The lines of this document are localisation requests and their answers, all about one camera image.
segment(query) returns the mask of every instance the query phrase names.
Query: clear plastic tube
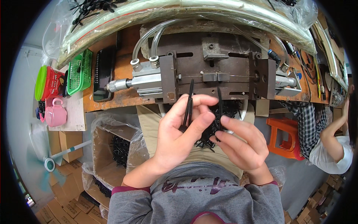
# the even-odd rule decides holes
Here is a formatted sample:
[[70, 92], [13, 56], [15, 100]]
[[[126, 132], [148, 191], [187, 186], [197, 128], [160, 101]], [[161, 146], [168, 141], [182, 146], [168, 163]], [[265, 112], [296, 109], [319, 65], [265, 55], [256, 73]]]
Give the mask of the clear plastic tube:
[[155, 59], [155, 57], [157, 56], [156, 52], [157, 52], [157, 48], [158, 48], [159, 39], [160, 39], [161, 35], [163, 34], [164, 30], [165, 30], [165, 27], [158, 30], [153, 38], [152, 47], [150, 49], [150, 57], [152, 59]]
[[142, 44], [155, 32], [157, 32], [159, 29], [163, 28], [163, 27], [167, 27], [169, 25], [172, 25], [174, 23], [180, 22], [180, 21], [185, 21], [185, 20], [189, 20], [190, 18], [186, 18], [186, 19], [171, 19], [165, 22], [162, 22], [158, 25], [156, 25], [155, 27], [151, 28], [148, 32], [146, 32], [143, 37], [141, 37], [139, 39], [139, 41], [137, 42], [137, 44], [134, 47], [133, 50], [133, 55], [132, 55], [132, 63], [136, 63], [137, 59], [138, 59], [138, 52], [140, 47], [142, 46]]
[[289, 66], [289, 54], [287, 52], [287, 49], [285, 48], [284, 46], [284, 43], [282, 42], [282, 40], [276, 36], [275, 34], [272, 34], [272, 36], [274, 37], [274, 39], [276, 40], [277, 43], [279, 43], [280, 47], [282, 48], [282, 51], [284, 52], [285, 54], [285, 63], [286, 65]]
[[268, 49], [264, 46], [262, 46], [262, 44], [260, 44], [259, 42], [257, 42], [255, 39], [253, 39], [252, 37], [250, 37], [249, 35], [247, 35], [246, 33], [242, 32], [237, 26], [233, 25], [244, 37], [246, 37], [247, 39], [249, 39], [252, 43], [254, 43], [256, 46], [258, 46], [259, 48], [261, 48], [262, 50], [266, 51], [268, 53]]

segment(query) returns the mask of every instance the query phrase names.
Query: gray sweatshirt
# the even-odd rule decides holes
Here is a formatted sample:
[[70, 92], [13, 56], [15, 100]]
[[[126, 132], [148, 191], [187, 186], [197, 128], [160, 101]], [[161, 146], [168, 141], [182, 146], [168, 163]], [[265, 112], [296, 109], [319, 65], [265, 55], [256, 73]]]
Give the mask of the gray sweatshirt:
[[241, 187], [233, 173], [209, 162], [180, 165], [151, 188], [115, 187], [109, 209], [108, 224], [189, 224], [204, 212], [223, 223], [284, 223], [275, 181]]

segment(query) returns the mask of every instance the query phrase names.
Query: gray wall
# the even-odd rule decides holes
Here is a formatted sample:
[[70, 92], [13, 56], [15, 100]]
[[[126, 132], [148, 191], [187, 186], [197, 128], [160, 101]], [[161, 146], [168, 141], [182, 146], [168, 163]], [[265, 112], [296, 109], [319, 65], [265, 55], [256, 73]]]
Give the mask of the gray wall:
[[41, 67], [42, 36], [57, 2], [54, 0], [48, 4], [25, 38], [11, 75], [6, 110], [10, 152], [26, 188], [36, 202], [33, 211], [37, 211], [53, 198], [52, 192], [40, 190], [37, 179], [43, 170], [28, 168], [26, 151], [28, 148], [32, 149], [28, 125], [30, 122], [39, 122], [33, 117], [33, 101], [35, 81]]

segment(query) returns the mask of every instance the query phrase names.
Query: person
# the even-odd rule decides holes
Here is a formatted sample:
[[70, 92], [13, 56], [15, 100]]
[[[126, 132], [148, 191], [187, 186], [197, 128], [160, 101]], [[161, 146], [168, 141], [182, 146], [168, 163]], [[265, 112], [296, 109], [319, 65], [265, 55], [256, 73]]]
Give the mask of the person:
[[[222, 125], [243, 140], [223, 131], [210, 138], [228, 161], [248, 172], [250, 184], [242, 187], [241, 176], [219, 164], [223, 154], [218, 147], [210, 151], [214, 155], [211, 162], [205, 160], [209, 149], [193, 150], [215, 119], [208, 106], [217, 104], [218, 99], [193, 95], [193, 121], [182, 133], [178, 128], [187, 102], [188, 94], [182, 95], [160, 119], [153, 156], [127, 173], [122, 185], [112, 190], [108, 223], [284, 223], [279, 188], [265, 164], [269, 152], [263, 134], [253, 124], [222, 116]], [[143, 114], [138, 114], [142, 125]], [[203, 160], [192, 157], [185, 161], [193, 153], [202, 155]]]
[[[352, 164], [353, 150], [349, 145], [348, 109], [349, 99], [344, 103], [342, 116], [327, 126], [322, 104], [305, 102], [282, 102], [297, 117], [301, 154], [318, 168], [329, 174], [343, 174]], [[343, 136], [335, 137], [342, 128]]]

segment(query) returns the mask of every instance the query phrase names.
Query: green plastic basket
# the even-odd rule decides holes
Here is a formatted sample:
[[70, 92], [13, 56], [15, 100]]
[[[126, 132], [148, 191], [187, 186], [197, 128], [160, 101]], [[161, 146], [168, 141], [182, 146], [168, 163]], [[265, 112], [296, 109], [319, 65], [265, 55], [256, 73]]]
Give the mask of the green plastic basket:
[[70, 96], [91, 86], [92, 51], [86, 49], [77, 55], [68, 66], [67, 92]]

